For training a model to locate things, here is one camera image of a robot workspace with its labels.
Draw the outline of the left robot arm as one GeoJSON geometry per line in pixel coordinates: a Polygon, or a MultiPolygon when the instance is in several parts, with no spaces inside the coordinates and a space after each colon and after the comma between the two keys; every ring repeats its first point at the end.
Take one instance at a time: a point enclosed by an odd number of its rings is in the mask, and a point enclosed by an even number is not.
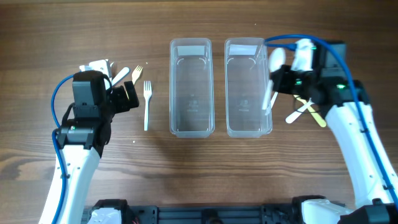
{"type": "Polygon", "coordinates": [[[40,223],[80,223],[93,174],[111,138],[114,115],[139,106],[134,82],[113,86],[96,70],[66,77],[74,101],[56,120],[55,170],[40,223]]]}

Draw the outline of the pale blue plastic fork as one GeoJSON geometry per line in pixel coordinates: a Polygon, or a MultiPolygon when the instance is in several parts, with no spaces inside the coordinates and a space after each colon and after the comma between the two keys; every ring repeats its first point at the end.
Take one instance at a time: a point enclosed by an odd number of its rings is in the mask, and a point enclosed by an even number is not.
{"type": "Polygon", "coordinates": [[[128,67],[124,67],[119,71],[119,73],[113,77],[111,80],[112,86],[117,85],[120,81],[122,81],[130,72],[130,69],[128,67]]]}

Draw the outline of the white spoon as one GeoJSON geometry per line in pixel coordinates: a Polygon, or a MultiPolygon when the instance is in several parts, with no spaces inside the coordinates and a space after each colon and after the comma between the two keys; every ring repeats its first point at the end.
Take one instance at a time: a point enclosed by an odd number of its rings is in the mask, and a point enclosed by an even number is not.
{"type": "Polygon", "coordinates": [[[274,105],[274,103],[275,103],[275,101],[276,101],[277,95],[278,95],[278,92],[275,91],[274,94],[273,94],[273,96],[272,96],[272,98],[271,98],[271,101],[270,101],[271,107],[273,107],[273,105],[274,105]]]}
{"type": "MultiPolygon", "coordinates": [[[[285,50],[281,47],[276,48],[272,51],[269,56],[269,71],[275,72],[281,68],[281,66],[285,63],[285,50]]],[[[273,92],[274,82],[270,79],[264,94],[262,109],[266,110],[268,107],[271,107],[271,93],[273,92]]]]}

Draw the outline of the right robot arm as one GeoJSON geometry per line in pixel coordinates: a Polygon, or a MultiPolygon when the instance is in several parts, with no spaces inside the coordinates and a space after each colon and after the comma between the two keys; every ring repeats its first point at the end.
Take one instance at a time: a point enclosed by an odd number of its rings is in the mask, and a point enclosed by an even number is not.
{"type": "Polygon", "coordinates": [[[345,62],[345,43],[296,35],[293,44],[275,44],[269,56],[270,91],[297,96],[312,105],[334,134],[354,190],[355,209],[320,195],[292,200],[292,223],[396,223],[397,174],[374,125],[373,109],[360,81],[345,62]]]}

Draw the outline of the yellow plastic spoon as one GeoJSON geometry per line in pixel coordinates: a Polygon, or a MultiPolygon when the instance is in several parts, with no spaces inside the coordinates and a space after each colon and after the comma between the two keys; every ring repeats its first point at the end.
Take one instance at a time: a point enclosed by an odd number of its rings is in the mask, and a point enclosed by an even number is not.
{"type": "MultiPolygon", "coordinates": [[[[294,95],[295,99],[299,102],[306,104],[307,101],[301,99],[298,95],[294,95]]],[[[316,112],[311,106],[307,108],[308,112],[312,115],[313,119],[318,123],[318,125],[322,128],[326,127],[326,121],[316,112]]]]}

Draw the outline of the white plastic fork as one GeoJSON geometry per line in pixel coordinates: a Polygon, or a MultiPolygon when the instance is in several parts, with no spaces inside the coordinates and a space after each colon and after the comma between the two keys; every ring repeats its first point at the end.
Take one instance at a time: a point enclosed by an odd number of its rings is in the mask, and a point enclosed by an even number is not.
{"type": "Polygon", "coordinates": [[[144,131],[148,130],[149,125],[149,102],[152,96],[152,84],[151,81],[144,82],[144,99],[146,101],[145,111],[144,111],[144,131]]]}

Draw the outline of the white spoon crossing yellow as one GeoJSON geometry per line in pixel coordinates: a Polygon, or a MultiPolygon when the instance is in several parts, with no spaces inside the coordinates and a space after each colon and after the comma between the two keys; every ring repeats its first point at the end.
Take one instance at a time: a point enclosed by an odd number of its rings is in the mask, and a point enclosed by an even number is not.
{"type": "Polygon", "coordinates": [[[311,107],[314,104],[311,98],[309,98],[308,100],[304,100],[302,98],[297,98],[297,99],[304,101],[305,103],[299,109],[297,109],[288,117],[286,117],[285,122],[288,124],[293,123],[302,113],[304,113],[309,107],[311,107]]]}

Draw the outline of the yellow plastic fork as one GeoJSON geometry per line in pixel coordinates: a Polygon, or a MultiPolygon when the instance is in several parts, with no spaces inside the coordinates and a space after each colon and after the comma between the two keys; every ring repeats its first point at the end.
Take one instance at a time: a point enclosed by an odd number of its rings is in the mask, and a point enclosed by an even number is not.
{"type": "Polygon", "coordinates": [[[143,66],[138,65],[138,66],[133,70],[133,72],[131,73],[131,81],[133,82],[134,87],[135,87],[135,84],[136,84],[136,82],[138,81],[138,79],[140,79],[140,77],[141,77],[141,75],[142,75],[142,71],[143,71],[143,66]]]}

